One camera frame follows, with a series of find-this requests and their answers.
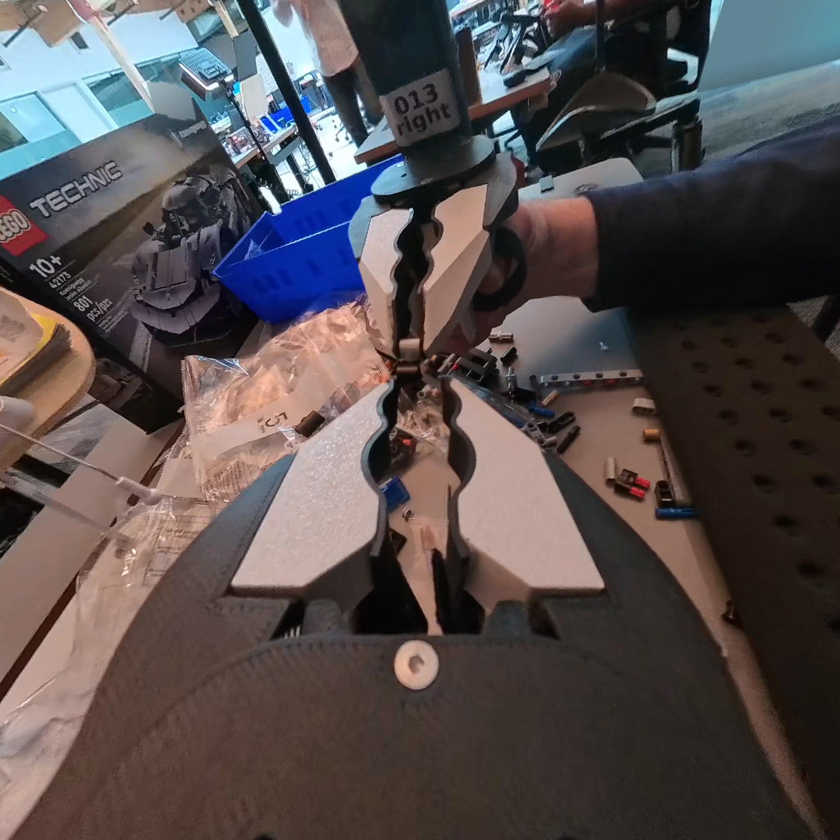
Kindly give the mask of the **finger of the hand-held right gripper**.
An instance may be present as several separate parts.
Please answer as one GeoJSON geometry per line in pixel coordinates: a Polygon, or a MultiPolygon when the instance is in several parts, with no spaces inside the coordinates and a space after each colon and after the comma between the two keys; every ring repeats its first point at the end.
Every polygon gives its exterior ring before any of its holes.
{"type": "Polygon", "coordinates": [[[484,226],[487,185],[459,190],[434,207],[440,236],[431,249],[430,270],[420,286],[423,304],[423,354],[443,351],[461,327],[476,335],[472,300],[487,273],[490,235],[484,226]]]}
{"type": "Polygon", "coordinates": [[[403,255],[397,240],[413,221],[413,210],[393,208],[374,215],[369,222],[359,260],[369,312],[378,333],[377,347],[397,354],[396,268],[403,255]]]}

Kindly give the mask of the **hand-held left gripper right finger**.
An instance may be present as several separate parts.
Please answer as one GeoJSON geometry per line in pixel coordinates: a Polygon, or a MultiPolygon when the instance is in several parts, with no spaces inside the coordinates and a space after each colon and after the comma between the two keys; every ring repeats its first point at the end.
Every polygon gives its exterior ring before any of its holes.
{"type": "Polygon", "coordinates": [[[442,385],[458,478],[448,556],[457,592],[488,616],[501,603],[596,596],[606,585],[552,467],[557,462],[460,381],[442,385]]]}

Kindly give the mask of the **grey toy frame assembly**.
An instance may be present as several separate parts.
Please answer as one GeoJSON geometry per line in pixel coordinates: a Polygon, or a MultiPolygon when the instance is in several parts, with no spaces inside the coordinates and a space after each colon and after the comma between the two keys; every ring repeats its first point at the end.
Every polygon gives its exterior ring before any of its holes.
{"type": "Polygon", "coordinates": [[[493,388],[499,382],[499,366],[492,353],[472,350],[460,355],[451,373],[478,385],[493,388]]]}

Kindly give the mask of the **pile of small toy pieces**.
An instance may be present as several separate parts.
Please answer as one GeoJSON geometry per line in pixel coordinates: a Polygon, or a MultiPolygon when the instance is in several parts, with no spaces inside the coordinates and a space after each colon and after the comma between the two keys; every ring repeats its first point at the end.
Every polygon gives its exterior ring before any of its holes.
{"type": "Polygon", "coordinates": [[[396,425],[389,437],[390,470],[396,475],[402,475],[432,455],[435,449],[434,441],[396,425]]]}

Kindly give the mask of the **clear bag with printed warnings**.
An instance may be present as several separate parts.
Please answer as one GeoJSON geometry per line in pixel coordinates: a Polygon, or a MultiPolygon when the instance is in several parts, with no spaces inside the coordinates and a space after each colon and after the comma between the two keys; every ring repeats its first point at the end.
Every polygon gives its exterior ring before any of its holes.
{"type": "Polygon", "coordinates": [[[155,587],[222,509],[218,503],[183,497],[126,508],[84,561],[77,589],[155,587]]]}

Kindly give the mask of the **person's right forearm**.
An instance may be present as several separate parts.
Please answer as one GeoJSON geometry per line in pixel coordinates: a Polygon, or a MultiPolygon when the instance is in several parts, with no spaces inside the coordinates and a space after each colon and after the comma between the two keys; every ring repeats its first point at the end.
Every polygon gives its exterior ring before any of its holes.
{"type": "Polygon", "coordinates": [[[593,312],[767,308],[839,290],[838,121],[591,192],[593,312]]]}

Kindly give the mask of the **large dark toy set box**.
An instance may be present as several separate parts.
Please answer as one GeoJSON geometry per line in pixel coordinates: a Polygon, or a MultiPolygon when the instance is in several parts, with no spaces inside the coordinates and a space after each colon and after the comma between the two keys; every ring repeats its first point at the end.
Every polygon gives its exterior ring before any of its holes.
{"type": "Polygon", "coordinates": [[[217,277],[261,215],[211,124],[153,114],[2,179],[2,283],[73,321],[94,397],[145,432],[182,362],[235,356],[257,316],[217,277]]]}

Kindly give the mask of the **person's right hand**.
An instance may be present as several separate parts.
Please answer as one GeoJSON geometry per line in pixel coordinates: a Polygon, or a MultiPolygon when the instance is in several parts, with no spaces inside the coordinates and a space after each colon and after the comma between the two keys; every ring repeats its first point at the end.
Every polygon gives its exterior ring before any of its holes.
{"type": "Polygon", "coordinates": [[[519,294],[507,305],[475,314],[474,336],[456,327],[444,347],[463,354],[482,344],[506,317],[532,299],[589,298],[599,266],[593,205],[586,196],[521,203],[504,223],[520,240],[527,276],[519,294]]]}

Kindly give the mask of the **wooden table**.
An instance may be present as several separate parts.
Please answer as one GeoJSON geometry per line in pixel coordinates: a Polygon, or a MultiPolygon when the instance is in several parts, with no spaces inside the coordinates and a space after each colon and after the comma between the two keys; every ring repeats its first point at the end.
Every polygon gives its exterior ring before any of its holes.
{"type": "MultiPolygon", "coordinates": [[[[506,87],[497,70],[479,71],[480,98],[469,105],[469,117],[474,133],[481,133],[502,114],[521,102],[546,96],[551,88],[551,75],[547,68],[540,68],[525,76],[523,82],[506,87]]],[[[371,131],[367,140],[353,155],[355,163],[370,165],[390,158],[400,152],[386,119],[371,131]]]]}

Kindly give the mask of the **black pole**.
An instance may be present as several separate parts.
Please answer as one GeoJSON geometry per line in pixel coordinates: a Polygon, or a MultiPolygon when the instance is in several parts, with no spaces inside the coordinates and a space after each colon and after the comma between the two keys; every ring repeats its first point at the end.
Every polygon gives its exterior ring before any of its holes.
{"type": "Polygon", "coordinates": [[[308,149],[311,160],[325,185],[336,182],[335,174],[325,154],[316,130],[312,127],[309,116],[301,104],[294,82],[289,76],[284,60],[277,49],[275,41],[269,31],[256,1],[237,1],[237,5],[245,18],[248,29],[255,38],[271,76],[276,82],[280,94],[290,110],[296,125],[301,143],[308,149]]]}

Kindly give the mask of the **long grey toy beam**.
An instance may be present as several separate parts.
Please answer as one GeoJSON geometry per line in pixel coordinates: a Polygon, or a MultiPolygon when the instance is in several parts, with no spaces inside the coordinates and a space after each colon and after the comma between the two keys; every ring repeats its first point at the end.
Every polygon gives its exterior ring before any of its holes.
{"type": "Polygon", "coordinates": [[[679,471],[663,438],[658,441],[657,448],[664,480],[668,483],[669,493],[675,507],[683,499],[683,487],[679,478],[679,471]]]}

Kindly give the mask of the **long white toy beam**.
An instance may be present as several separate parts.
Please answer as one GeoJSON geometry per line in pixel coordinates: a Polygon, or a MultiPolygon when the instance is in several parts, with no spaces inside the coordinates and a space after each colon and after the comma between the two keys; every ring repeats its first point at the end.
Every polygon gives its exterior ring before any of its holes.
{"type": "Polygon", "coordinates": [[[544,374],[538,377],[540,388],[559,392],[614,390],[618,387],[642,386],[644,382],[644,374],[637,369],[544,374]]]}

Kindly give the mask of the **black office chair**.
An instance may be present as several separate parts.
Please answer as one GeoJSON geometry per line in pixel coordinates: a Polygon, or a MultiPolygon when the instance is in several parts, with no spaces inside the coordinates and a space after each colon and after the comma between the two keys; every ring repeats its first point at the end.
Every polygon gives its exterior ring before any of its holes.
{"type": "Polygon", "coordinates": [[[542,18],[558,38],[552,119],[529,154],[544,174],[650,149],[670,152],[672,172],[702,162],[696,96],[711,42],[708,1],[549,2],[542,18]]]}

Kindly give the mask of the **black perforated pad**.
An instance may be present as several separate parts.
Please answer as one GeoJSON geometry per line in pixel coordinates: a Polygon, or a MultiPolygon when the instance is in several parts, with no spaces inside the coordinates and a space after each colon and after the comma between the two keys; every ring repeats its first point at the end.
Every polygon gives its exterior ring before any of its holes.
{"type": "Polygon", "coordinates": [[[786,308],[626,322],[773,705],[839,827],[838,361],[786,308]]]}

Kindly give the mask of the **wooden book stand white legs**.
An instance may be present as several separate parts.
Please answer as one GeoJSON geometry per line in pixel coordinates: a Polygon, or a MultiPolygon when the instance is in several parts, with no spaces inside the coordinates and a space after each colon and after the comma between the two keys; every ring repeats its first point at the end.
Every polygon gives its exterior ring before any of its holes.
{"type": "Polygon", "coordinates": [[[136,497],[139,502],[147,505],[153,506],[158,503],[161,500],[161,494],[157,490],[143,486],[137,480],[117,475],[109,469],[94,465],[87,458],[69,455],[47,444],[45,436],[56,427],[60,419],[66,417],[71,408],[78,404],[93,383],[96,367],[94,353],[89,341],[67,317],[12,291],[6,291],[21,301],[31,312],[51,316],[64,323],[70,331],[71,346],[61,359],[34,378],[18,394],[1,395],[2,474],[6,474],[13,464],[32,449],[39,448],[72,461],[81,469],[84,477],[92,475],[101,477],[108,489],[116,492],[117,501],[127,501],[136,497]]]}

